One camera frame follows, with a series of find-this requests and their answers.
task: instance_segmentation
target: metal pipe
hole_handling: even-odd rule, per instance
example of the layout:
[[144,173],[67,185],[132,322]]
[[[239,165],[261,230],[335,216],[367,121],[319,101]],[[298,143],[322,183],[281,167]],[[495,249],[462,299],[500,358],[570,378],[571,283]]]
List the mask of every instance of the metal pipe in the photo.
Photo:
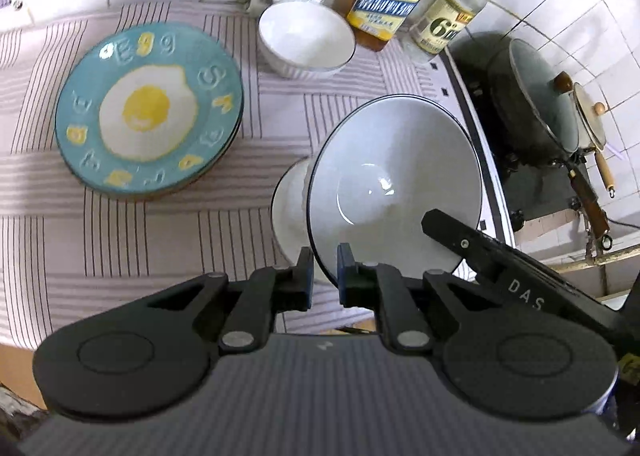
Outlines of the metal pipe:
[[622,250],[615,252],[609,252],[602,256],[595,256],[590,259],[582,259],[580,261],[566,262],[562,264],[552,264],[549,268],[555,270],[558,274],[565,274],[567,272],[575,272],[576,270],[582,270],[584,268],[591,268],[592,266],[602,266],[603,264],[609,264],[614,261],[622,261],[623,259],[634,258],[640,254],[640,244],[628,246]]

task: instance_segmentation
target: fried egg design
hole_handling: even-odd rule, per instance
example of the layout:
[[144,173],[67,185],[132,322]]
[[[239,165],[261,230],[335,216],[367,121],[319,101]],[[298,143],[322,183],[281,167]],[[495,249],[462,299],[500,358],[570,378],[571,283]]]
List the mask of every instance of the fried egg design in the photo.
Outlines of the fried egg design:
[[142,66],[108,91],[98,114],[104,145],[115,155],[151,162],[191,131],[198,101],[181,66]]

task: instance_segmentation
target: bowl rim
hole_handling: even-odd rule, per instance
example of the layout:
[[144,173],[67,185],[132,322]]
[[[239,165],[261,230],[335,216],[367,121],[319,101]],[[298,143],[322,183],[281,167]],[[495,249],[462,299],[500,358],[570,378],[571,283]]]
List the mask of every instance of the bowl rim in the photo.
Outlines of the bowl rim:
[[[328,66],[328,67],[316,66],[316,67],[314,67],[314,66],[306,66],[306,65],[300,64],[299,62],[293,62],[293,61],[283,57],[275,49],[273,49],[267,43],[267,41],[264,39],[264,37],[262,36],[262,28],[260,26],[260,23],[262,21],[262,17],[264,16],[264,14],[266,14],[269,11],[269,9],[271,9],[274,6],[277,6],[279,4],[285,4],[285,3],[309,3],[309,4],[314,4],[314,5],[319,6],[319,7],[323,8],[323,9],[325,9],[325,10],[328,10],[329,12],[331,12],[331,13],[335,14],[336,16],[338,16],[338,18],[344,23],[345,27],[349,29],[349,31],[351,32],[351,37],[353,38],[353,49],[351,50],[351,55],[349,55],[349,58],[346,61],[342,62],[341,64],[338,64],[338,65],[335,65],[335,66]],[[312,1],[312,0],[283,0],[283,1],[277,1],[277,2],[275,2],[273,4],[271,4],[270,6],[268,6],[267,9],[260,15],[260,18],[258,19],[258,38],[260,39],[261,44],[270,53],[273,53],[279,60],[283,61],[285,64],[287,64],[289,66],[293,66],[294,68],[298,68],[298,69],[305,70],[305,71],[329,72],[329,71],[337,70],[338,68],[342,68],[351,59],[353,59],[353,56],[355,55],[356,48],[357,48],[356,36],[353,33],[353,29],[351,28],[349,23],[340,14],[338,14],[338,12],[336,12],[334,9],[326,6],[325,4],[318,3],[317,1]]]
[[[480,202],[479,202],[479,208],[478,208],[478,219],[476,220],[476,225],[474,227],[474,230],[478,230],[478,225],[480,224],[480,220],[482,218],[482,204],[484,203],[484,179],[482,178],[482,170],[480,169],[480,159],[478,157],[478,152],[476,151],[476,148],[474,147],[474,144],[471,141],[471,137],[469,136],[468,131],[464,128],[464,126],[462,124],[460,124],[460,121],[447,108],[445,108],[441,104],[437,103],[435,100],[429,99],[427,97],[423,97],[423,96],[420,96],[420,95],[414,95],[414,94],[409,94],[409,93],[394,93],[394,94],[390,94],[390,95],[382,95],[381,97],[377,97],[377,98],[375,98],[373,100],[370,100],[369,102],[365,102],[361,106],[358,106],[357,108],[355,108],[351,113],[349,113],[349,115],[345,116],[344,119],[341,122],[339,122],[337,126],[335,126],[333,128],[333,130],[324,139],[324,143],[322,144],[322,147],[320,148],[320,150],[315,153],[314,157],[312,157],[311,164],[310,164],[311,175],[309,176],[308,190],[306,192],[306,197],[305,197],[305,200],[304,200],[306,233],[309,236],[309,246],[311,247],[311,251],[313,252],[314,257],[315,257],[316,261],[318,262],[318,266],[320,267],[320,270],[322,270],[322,272],[327,277],[327,279],[329,279],[329,281],[331,281],[331,283],[338,289],[339,289],[338,280],[331,273],[331,271],[329,271],[329,269],[326,267],[324,262],[322,262],[322,259],[320,257],[320,253],[318,251],[318,247],[316,246],[316,242],[314,241],[314,236],[312,234],[312,229],[311,229],[311,212],[310,212],[310,208],[311,208],[311,205],[310,205],[311,204],[311,192],[312,192],[311,189],[313,187],[314,178],[316,176],[316,170],[318,169],[318,163],[319,163],[320,159],[322,158],[322,154],[324,153],[324,150],[326,149],[327,144],[329,144],[329,142],[331,141],[331,137],[334,136],[334,134],[342,127],[342,125],[347,120],[349,120],[353,115],[355,115],[359,111],[365,109],[366,107],[371,106],[372,104],[380,102],[380,100],[403,98],[403,97],[411,98],[411,99],[417,99],[417,100],[420,100],[421,102],[428,102],[429,104],[433,104],[434,106],[436,106],[437,109],[439,109],[442,112],[444,112],[447,116],[449,116],[453,120],[453,122],[460,128],[460,131],[462,131],[463,136],[468,141],[469,146],[471,148],[471,151],[473,151],[474,157],[476,159],[476,164],[475,165],[476,165],[476,169],[478,170],[478,179],[479,179],[479,188],[480,188]],[[458,261],[458,264],[455,266],[455,268],[450,273],[453,274],[458,269],[458,267],[462,264],[463,261],[465,261],[464,256],[460,256],[460,260]]]

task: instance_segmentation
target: wooden handle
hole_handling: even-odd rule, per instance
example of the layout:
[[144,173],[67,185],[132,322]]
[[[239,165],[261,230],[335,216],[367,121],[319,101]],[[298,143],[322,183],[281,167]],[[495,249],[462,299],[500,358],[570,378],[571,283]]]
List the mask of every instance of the wooden handle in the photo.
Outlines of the wooden handle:
[[566,71],[562,71],[554,79],[554,88],[560,94],[568,93],[574,89],[574,82]]
[[591,224],[591,232],[596,241],[609,232],[609,221],[607,215],[598,205],[598,197],[593,192],[591,185],[577,169],[569,169],[569,180],[577,197],[580,199],[584,213],[587,214]]
[[596,102],[593,105],[593,111],[596,112],[596,115],[602,116],[607,111],[607,109],[602,102]]
[[616,189],[614,187],[614,179],[611,173],[611,169],[607,164],[607,160],[604,159],[604,156],[599,150],[596,150],[596,165],[598,166],[598,171],[600,172],[600,177],[602,178],[602,183],[606,190],[609,191],[610,197],[615,197]]

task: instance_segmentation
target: yellow letter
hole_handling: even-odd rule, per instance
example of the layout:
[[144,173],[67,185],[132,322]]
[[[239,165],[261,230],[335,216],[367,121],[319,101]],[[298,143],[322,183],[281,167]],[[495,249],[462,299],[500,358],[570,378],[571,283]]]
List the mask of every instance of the yellow letter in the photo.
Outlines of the yellow letter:
[[195,156],[194,154],[187,154],[182,160],[180,160],[180,162],[178,162],[178,167],[180,167],[181,171],[185,171],[199,163],[202,163],[201,157]]
[[132,179],[133,176],[130,172],[123,170],[113,170],[111,171],[110,175],[108,175],[107,178],[104,179],[104,182],[108,183],[109,185],[115,185],[116,187],[124,187]]
[[136,53],[140,57],[146,57],[151,53],[151,49],[154,47],[154,35],[151,32],[143,32],[138,38],[138,50]]
[[82,146],[86,141],[86,126],[68,126],[66,137],[72,144]]
[[228,113],[234,106],[234,96],[229,93],[228,95],[224,95],[223,97],[218,97],[217,99],[213,99],[211,105],[216,108],[218,106],[222,106],[222,114]]

